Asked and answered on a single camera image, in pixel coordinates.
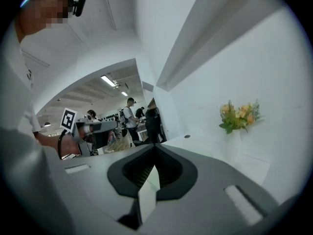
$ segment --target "vase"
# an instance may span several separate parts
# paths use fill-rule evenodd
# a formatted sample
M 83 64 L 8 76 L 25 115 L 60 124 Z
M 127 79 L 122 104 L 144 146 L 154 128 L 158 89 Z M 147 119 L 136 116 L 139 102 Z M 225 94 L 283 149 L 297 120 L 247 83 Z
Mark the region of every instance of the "vase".
M 240 131 L 233 130 L 232 133 L 227 134 L 227 138 L 225 158 L 228 162 L 237 163 L 243 157 Z

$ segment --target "flower bouquet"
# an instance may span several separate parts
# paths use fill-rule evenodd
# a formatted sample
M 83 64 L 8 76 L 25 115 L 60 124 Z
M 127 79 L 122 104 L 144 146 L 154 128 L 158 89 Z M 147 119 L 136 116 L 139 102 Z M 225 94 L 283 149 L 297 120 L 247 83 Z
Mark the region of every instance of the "flower bouquet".
M 225 104 L 220 109 L 222 124 L 219 126 L 226 130 L 226 133 L 232 133 L 233 130 L 245 129 L 247 126 L 262 120 L 260 115 L 260 105 L 258 100 L 255 103 L 243 105 L 238 110 L 234 109 L 231 101 Z

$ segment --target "blue light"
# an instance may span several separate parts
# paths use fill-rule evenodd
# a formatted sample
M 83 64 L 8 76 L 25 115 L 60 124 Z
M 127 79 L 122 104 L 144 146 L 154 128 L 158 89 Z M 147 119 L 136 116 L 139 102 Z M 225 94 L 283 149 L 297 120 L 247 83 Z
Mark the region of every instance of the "blue light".
M 24 1 L 21 3 L 20 8 L 21 8 L 24 4 L 26 4 L 27 2 L 28 2 L 28 0 L 24 0 Z

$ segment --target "black pants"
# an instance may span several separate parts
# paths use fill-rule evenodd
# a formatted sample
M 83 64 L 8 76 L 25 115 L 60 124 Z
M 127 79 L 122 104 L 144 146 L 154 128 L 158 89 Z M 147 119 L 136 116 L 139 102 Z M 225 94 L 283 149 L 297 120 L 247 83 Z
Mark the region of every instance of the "black pants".
M 139 140 L 139 135 L 136 132 L 137 127 L 135 127 L 135 128 L 127 128 L 127 130 L 129 131 L 129 134 L 132 136 L 133 141 L 134 140 Z

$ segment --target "man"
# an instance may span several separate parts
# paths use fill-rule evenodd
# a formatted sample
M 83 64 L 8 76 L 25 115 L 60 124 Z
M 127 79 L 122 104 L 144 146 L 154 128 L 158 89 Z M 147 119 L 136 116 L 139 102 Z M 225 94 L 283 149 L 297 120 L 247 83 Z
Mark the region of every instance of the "man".
M 143 114 L 143 110 L 144 110 L 145 108 L 144 107 L 141 107 L 141 108 L 139 108 L 137 111 L 136 111 L 136 118 L 141 118 L 141 117 L 144 117 L 145 115 Z
M 39 133 L 41 128 L 32 106 L 33 75 L 25 64 L 20 43 L 25 36 L 35 34 L 50 24 L 60 23 L 67 17 L 72 6 L 73 0 L 29 0 L 10 24 L 0 51 L 0 66 L 5 76 L 1 86 L 6 89 L 0 103 L 6 101 L 6 108 L 9 109 L 2 112 L 8 114 L 11 111 L 16 116 L 11 120 L 3 118 L 1 128 L 18 130 L 36 138 L 41 145 L 53 147 L 57 151 L 59 137 L 48 137 Z M 85 136 L 83 130 L 80 130 L 80 136 Z M 61 141 L 61 156 L 67 154 L 80 154 L 71 135 L 65 135 Z
M 134 117 L 133 111 L 130 107 L 134 105 L 134 99 L 132 97 L 127 99 L 127 106 L 124 108 L 123 113 L 125 118 L 128 119 L 128 122 L 126 123 L 126 127 L 132 136 L 133 141 L 139 140 L 139 135 L 136 132 L 137 130 L 137 123 L 140 122 L 139 119 Z

